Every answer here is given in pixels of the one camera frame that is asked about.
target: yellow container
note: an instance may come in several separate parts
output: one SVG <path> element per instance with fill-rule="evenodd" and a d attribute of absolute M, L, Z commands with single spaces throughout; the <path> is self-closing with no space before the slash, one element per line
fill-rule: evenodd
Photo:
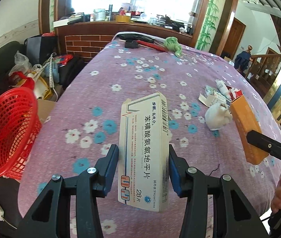
<path fill-rule="evenodd" d="M 116 15 L 115 20 L 116 22 L 130 22 L 130 16 Z"/>

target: black wire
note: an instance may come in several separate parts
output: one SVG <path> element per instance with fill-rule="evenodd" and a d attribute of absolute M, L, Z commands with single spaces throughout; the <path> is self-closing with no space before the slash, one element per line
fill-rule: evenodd
<path fill-rule="evenodd" d="M 262 221 L 262 222 L 263 222 L 263 221 L 266 221 L 267 219 L 269 219 L 269 218 L 275 216 L 277 213 L 274 213 L 274 214 L 270 215 L 269 217 L 267 217 L 267 218 L 265 218 L 265 219 L 263 219 L 263 220 L 261 220 L 261 221 Z"/>
<path fill-rule="evenodd" d="M 220 164 L 217 166 L 217 169 L 212 170 L 212 172 L 209 174 L 209 176 L 210 176 L 213 172 L 215 172 L 216 170 L 218 170 L 219 168 L 220 168 Z"/>

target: orange box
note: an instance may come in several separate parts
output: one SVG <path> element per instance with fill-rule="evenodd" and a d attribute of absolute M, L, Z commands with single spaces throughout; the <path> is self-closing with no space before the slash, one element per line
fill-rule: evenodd
<path fill-rule="evenodd" d="M 230 111 L 241 137 L 246 161 L 253 165 L 260 164 L 269 154 L 247 142 L 246 135 L 249 131 L 255 130 L 261 133 L 261 129 L 245 97 L 240 96 L 233 100 Z"/>

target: doorway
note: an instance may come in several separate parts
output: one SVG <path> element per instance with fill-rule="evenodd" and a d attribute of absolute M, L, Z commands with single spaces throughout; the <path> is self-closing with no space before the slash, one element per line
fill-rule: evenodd
<path fill-rule="evenodd" d="M 234 58 L 239 43 L 241 42 L 241 38 L 243 37 L 245 28 L 246 25 L 244 23 L 234 18 L 229 36 L 223 48 L 223 52 L 229 54 L 230 59 Z"/>

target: purple floral bedspread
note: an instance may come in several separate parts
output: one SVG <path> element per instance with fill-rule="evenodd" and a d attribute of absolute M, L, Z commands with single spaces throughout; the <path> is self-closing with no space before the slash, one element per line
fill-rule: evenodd
<path fill-rule="evenodd" d="M 259 121 L 263 134 L 281 142 L 281 131 L 257 92 L 218 56 L 183 46 L 183 56 L 140 47 L 126 49 L 115 40 L 77 76 L 35 141 L 18 194 L 24 216 L 53 174 L 78 175 L 107 154 L 119 142 L 122 103 L 160 91 L 167 98 L 170 143 L 206 175 L 231 175 L 259 215 L 269 207 L 281 173 L 281 162 L 267 157 L 260 165 L 246 162 L 234 122 L 210 131 L 199 100 L 206 85 L 222 79 L 241 89 Z M 180 199 L 169 183 L 169 205 L 162 213 L 126 206 L 117 201 L 117 175 L 111 192 L 98 199 L 105 237 L 178 237 L 186 199 Z M 72 201 L 71 234 L 76 237 L 75 201 Z M 212 198 L 209 197 L 207 237 L 212 237 Z"/>

